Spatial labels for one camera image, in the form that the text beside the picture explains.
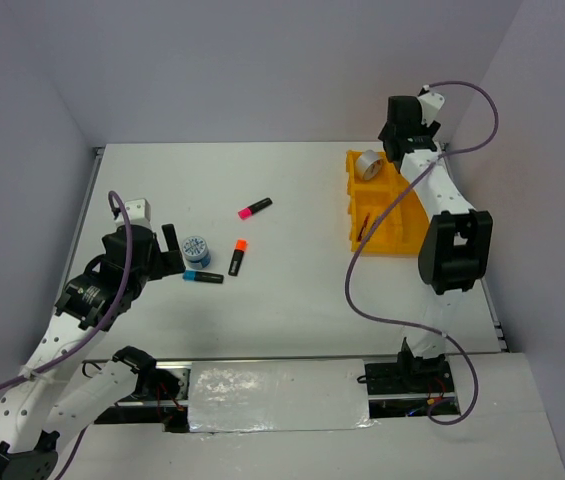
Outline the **blue highlighter marker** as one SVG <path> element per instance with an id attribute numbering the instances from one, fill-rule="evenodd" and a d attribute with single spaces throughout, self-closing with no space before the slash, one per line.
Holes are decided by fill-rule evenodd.
<path id="1" fill-rule="evenodd" d="M 224 282 L 224 276 L 222 274 L 196 271 L 196 270 L 186 270 L 183 273 L 182 278 L 184 281 L 201 282 L 201 283 L 209 283 L 209 284 L 222 284 Z"/>

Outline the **orange highlighter marker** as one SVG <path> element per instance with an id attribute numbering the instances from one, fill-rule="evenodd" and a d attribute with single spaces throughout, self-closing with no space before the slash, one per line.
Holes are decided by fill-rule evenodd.
<path id="1" fill-rule="evenodd" d="M 236 277 L 238 275 L 247 247 L 248 247 L 248 242 L 246 240 L 244 239 L 237 240 L 228 270 L 229 276 Z"/>

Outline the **pink highlighter marker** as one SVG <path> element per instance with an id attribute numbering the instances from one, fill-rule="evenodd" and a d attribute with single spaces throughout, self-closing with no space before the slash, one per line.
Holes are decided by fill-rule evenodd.
<path id="1" fill-rule="evenodd" d="M 256 213 L 270 207 L 273 204 L 273 201 L 270 197 L 266 197 L 262 200 L 259 200 L 238 212 L 238 217 L 241 220 L 246 220 L 251 216 L 255 215 Z"/>

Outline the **red gel pen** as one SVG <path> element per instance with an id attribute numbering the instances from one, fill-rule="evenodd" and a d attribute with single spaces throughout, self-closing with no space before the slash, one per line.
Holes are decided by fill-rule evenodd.
<path id="1" fill-rule="evenodd" d="M 361 224 L 361 227 L 358 231 L 358 234 L 356 236 L 356 242 L 361 242 L 366 234 L 367 228 L 369 226 L 369 220 L 370 220 L 370 213 L 367 213 L 363 219 L 363 222 Z"/>

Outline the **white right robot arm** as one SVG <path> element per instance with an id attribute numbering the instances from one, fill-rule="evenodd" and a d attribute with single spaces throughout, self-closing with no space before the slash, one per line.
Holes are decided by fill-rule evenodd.
<path id="1" fill-rule="evenodd" d="M 418 272 L 431 288 L 420 334 L 405 337 L 397 360 L 398 383 L 408 391 L 438 384 L 445 373 L 446 340 L 458 306 L 485 272 L 493 219 L 476 210 L 452 181 L 434 141 L 444 97 L 426 88 L 416 96 L 391 96 L 379 139 L 388 161 L 408 182 L 429 225 Z"/>

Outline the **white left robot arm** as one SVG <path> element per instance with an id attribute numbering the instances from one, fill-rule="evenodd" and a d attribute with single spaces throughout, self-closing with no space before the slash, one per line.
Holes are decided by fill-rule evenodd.
<path id="1" fill-rule="evenodd" d="M 60 451 L 114 403 L 166 393 L 180 381 L 132 346 L 115 352 L 102 369 L 65 391 L 89 351 L 128 311 L 150 281 L 184 272 L 175 228 L 162 228 L 167 249 L 144 225 L 119 226 L 103 237 L 104 253 L 71 279 L 55 304 L 47 331 L 19 375 L 0 385 L 0 479 L 46 479 Z"/>

